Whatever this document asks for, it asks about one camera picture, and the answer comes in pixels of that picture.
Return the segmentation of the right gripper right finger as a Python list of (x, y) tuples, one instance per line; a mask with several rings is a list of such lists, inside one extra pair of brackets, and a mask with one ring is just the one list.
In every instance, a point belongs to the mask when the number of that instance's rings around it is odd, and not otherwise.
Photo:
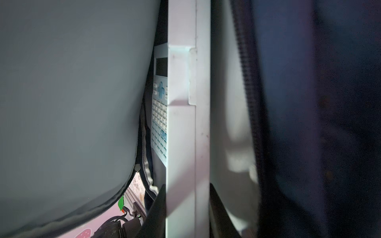
[(210, 238), (240, 238), (213, 184), (210, 184)]

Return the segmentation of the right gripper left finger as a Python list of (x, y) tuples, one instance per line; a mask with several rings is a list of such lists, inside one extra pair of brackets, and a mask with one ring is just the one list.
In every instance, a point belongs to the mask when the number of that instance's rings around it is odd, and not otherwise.
[(164, 184), (148, 213), (136, 238), (165, 238), (166, 232), (166, 185)]

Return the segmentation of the light blue pencil case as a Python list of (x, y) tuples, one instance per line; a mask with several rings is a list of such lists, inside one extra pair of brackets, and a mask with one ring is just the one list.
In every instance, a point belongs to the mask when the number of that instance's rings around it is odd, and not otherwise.
[(168, 8), (168, 238), (209, 237), (211, 2)]

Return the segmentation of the light blue calculator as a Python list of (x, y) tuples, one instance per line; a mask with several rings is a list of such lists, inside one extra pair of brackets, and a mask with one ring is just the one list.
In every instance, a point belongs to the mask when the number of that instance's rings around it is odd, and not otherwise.
[(168, 44), (154, 47), (154, 69), (151, 111), (151, 147), (167, 165), (168, 127)]

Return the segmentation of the navy blue student backpack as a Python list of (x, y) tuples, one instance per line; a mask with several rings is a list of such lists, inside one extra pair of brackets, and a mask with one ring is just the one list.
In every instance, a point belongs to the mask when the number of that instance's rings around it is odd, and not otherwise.
[[(1, 237), (55, 238), (137, 171), (170, 1), (1, 1)], [(210, 1), (210, 184), (258, 238), (381, 235), (380, 1)]]

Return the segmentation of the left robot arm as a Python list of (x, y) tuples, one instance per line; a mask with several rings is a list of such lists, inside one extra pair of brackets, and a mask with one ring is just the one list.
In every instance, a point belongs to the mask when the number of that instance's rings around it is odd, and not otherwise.
[(131, 220), (125, 217), (106, 221), (94, 233), (92, 238), (135, 238), (141, 229), (141, 220), (139, 217)]

